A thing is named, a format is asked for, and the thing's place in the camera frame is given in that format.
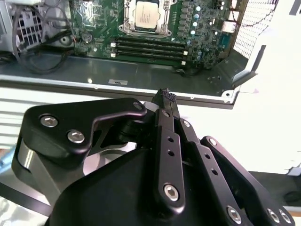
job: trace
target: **silver screw head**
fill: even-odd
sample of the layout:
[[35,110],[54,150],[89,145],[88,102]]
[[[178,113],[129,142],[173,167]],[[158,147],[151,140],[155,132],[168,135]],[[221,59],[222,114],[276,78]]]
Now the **silver screw head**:
[[238,225],[241,224],[241,216],[232,206],[227,206],[227,212],[229,217]]
[[68,140],[76,144],[80,144],[85,140],[85,136],[77,130],[71,130],[70,132],[68,132],[67,137]]
[[269,212],[269,216],[276,222],[279,223],[280,220],[278,218],[278,216],[276,215],[276,213],[274,213],[271,209],[268,209]]
[[55,127],[57,126],[58,124],[58,121],[56,120],[55,117],[53,116],[43,116],[40,120],[41,124],[43,126],[46,126],[46,127],[49,127],[49,128],[52,128],[52,127]]
[[139,110],[142,110],[141,105],[139,103],[137,103],[137,102],[134,103],[134,107],[137,108],[137,109],[139,109]]
[[172,185],[165,185],[164,192],[165,192],[166,196],[173,202],[175,202],[179,199],[178,190]]
[[216,145],[217,145],[216,141],[215,141],[215,140],[213,140],[212,138],[210,138],[210,139],[209,139],[209,141],[210,141],[210,143],[211,143],[211,144],[213,144],[214,146],[216,146]]
[[183,120],[183,123],[184,123],[184,125],[185,125],[185,126],[187,126],[187,127],[190,127],[190,124],[189,124],[189,122],[187,122],[187,121]]
[[169,117],[169,113],[167,113],[166,111],[162,110],[162,113],[166,116],[166,117]]
[[282,216],[282,218],[288,223],[291,223],[290,218],[286,215],[286,213],[284,213],[282,210],[279,210],[280,215]]

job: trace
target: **cpu socket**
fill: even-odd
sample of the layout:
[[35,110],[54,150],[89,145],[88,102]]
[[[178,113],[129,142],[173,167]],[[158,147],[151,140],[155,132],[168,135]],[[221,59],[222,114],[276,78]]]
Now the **cpu socket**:
[[125,0],[119,30],[133,36],[163,38],[171,35],[168,20],[176,0]]

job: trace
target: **white perforated panel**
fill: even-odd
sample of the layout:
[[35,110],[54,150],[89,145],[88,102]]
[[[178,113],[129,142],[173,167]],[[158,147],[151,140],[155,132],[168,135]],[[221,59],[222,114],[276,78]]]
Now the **white perforated panel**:
[[234,50],[247,59],[257,38],[270,24],[276,2],[276,0],[249,0],[234,45]]

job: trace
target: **green circuit board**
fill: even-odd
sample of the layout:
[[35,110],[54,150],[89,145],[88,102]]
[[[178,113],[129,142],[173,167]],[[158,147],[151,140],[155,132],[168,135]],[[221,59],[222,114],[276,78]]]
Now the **green circuit board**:
[[[120,29],[127,26],[125,1],[131,0],[70,1],[76,55],[191,68],[202,64],[207,69],[227,55],[233,34],[223,32],[222,26],[229,17],[230,2],[222,1],[221,8],[218,0],[172,0],[166,36],[156,37],[153,28],[140,27],[137,32],[143,35],[139,36]],[[141,9],[138,3],[148,6],[146,1],[158,6],[169,2],[135,0],[136,15]]]

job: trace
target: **silver metal part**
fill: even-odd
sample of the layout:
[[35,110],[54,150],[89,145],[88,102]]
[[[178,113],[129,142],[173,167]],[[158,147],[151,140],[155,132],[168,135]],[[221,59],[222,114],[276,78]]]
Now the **silver metal part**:
[[183,123],[184,123],[184,125],[185,125],[186,127],[190,127],[190,124],[189,124],[189,122],[187,122],[187,121],[183,120]]
[[211,144],[213,144],[214,146],[216,146],[216,145],[217,145],[216,141],[215,141],[215,140],[213,140],[212,138],[210,138],[210,139],[209,139],[209,141],[210,141],[210,143],[211,143]]
[[169,117],[169,113],[167,113],[166,111],[162,110],[162,113],[166,116],[166,117]]
[[179,199],[178,190],[172,185],[165,185],[164,192],[171,201],[175,202]]
[[135,108],[137,108],[139,110],[142,109],[141,105],[139,103],[137,103],[137,102],[134,103],[134,106],[135,106]]
[[54,206],[66,187],[84,177],[82,166],[73,170],[61,168],[29,149],[23,140],[21,141],[18,160],[31,172],[37,186],[51,206]]
[[57,119],[53,116],[43,116],[41,118],[40,122],[43,126],[46,126],[49,128],[55,127],[58,124]]
[[133,36],[164,38],[168,30],[170,7],[177,1],[158,0],[159,4],[147,1],[125,0],[124,23],[119,30]]
[[286,213],[284,213],[282,210],[279,210],[280,215],[282,216],[282,218],[288,223],[291,223],[290,218],[286,215]]
[[93,40],[93,35],[90,32],[83,32],[81,34],[81,39],[85,42],[85,43],[90,43]]
[[269,216],[276,222],[279,223],[279,217],[271,209],[268,209]]
[[152,112],[156,112],[159,109],[159,106],[152,103],[152,102],[144,102],[143,104],[147,109],[151,110]]
[[76,144],[83,143],[85,140],[85,136],[77,130],[71,130],[70,132],[68,132],[67,138],[68,140]]
[[229,217],[238,225],[241,224],[241,216],[240,214],[236,211],[236,209],[234,209],[231,206],[227,206],[227,212]]

